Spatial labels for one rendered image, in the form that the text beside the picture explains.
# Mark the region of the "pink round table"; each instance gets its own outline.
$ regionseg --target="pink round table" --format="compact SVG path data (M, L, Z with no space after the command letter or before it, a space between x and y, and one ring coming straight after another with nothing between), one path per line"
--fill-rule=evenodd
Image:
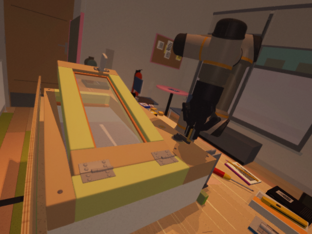
M187 96L189 94L189 93L184 92L182 90L175 89L173 87L169 87L169 86L165 86L165 85L156 85L156 87L158 89L161 89L161 90L163 90L165 92L170 93L169 100L168 100L167 107L166 107L166 111L165 111L165 116L167 116L167 114L168 114L170 103L171 103L171 100L172 100L172 96L174 94L181 95L181 96Z

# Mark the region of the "cork board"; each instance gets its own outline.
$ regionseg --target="cork board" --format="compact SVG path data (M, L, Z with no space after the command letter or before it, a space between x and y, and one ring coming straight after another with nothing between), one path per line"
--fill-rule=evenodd
M172 49L173 43L173 39L167 38L157 33L150 62L166 67L180 69L182 57L174 54Z

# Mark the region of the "fire extinguisher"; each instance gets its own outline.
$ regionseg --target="fire extinguisher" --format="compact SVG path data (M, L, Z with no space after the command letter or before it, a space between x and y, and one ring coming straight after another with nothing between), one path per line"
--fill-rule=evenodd
M142 69L141 70L136 70L136 73L135 73L135 77L139 78L139 79L142 79L142 73L141 73ZM132 84L132 90L131 90L131 93L134 97L136 97L138 95L138 92L135 91L134 92L134 89L133 89L133 85L135 83L135 78L133 77L133 84Z

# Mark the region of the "wall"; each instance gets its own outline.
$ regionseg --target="wall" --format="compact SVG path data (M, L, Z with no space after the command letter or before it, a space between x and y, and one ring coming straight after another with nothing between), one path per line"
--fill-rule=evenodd
M10 106L8 74L6 70L3 0L0 0L0 60L2 60L2 70L0 70L0 111L1 111L4 106L4 103L6 104L7 107Z
M219 0L190 2L159 0L155 3L136 1L84 0L84 34L81 63L88 56L99 62L106 49L115 51L113 69L127 87L132 87L135 69L143 69L143 96L152 97L165 108L169 94L156 88L157 84L189 91L197 61L184 58L180 70L150 63L156 33L174 39L178 33L206 34L213 12L257 7L311 3L311 0ZM185 99L174 96L172 105L178 107ZM263 144L255 161L299 189L312 195L312 139L301 153L288 149L236 123L229 127Z

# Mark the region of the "latch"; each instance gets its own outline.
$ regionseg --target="latch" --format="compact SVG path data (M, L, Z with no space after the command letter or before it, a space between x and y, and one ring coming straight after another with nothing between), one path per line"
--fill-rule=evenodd
M178 160L175 158L175 155L170 153L170 150L152 152L152 155L160 166L178 162Z
M113 166L108 159L78 164L83 183L114 177Z

